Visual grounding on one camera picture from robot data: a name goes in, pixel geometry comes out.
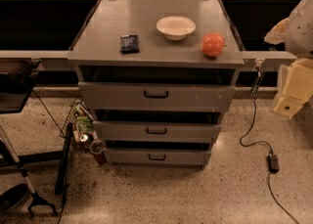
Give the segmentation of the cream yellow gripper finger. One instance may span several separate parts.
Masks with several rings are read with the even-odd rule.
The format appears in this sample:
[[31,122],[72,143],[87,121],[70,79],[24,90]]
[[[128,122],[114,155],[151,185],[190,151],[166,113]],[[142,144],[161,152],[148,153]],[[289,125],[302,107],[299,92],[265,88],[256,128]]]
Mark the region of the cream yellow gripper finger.
[[313,96],[313,60],[297,59],[278,72],[273,113],[291,119]]

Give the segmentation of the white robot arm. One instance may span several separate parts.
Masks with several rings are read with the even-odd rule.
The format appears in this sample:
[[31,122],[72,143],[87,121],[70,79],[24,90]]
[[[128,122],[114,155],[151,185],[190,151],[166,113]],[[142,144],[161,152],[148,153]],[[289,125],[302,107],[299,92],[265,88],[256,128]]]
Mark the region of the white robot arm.
[[283,87],[275,96],[273,113],[291,119],[313,95],[313,0],[301,0],[290,15],[278,22],[264,41],[285,44],[296,56],[289,67],[282,67],[279,81]]

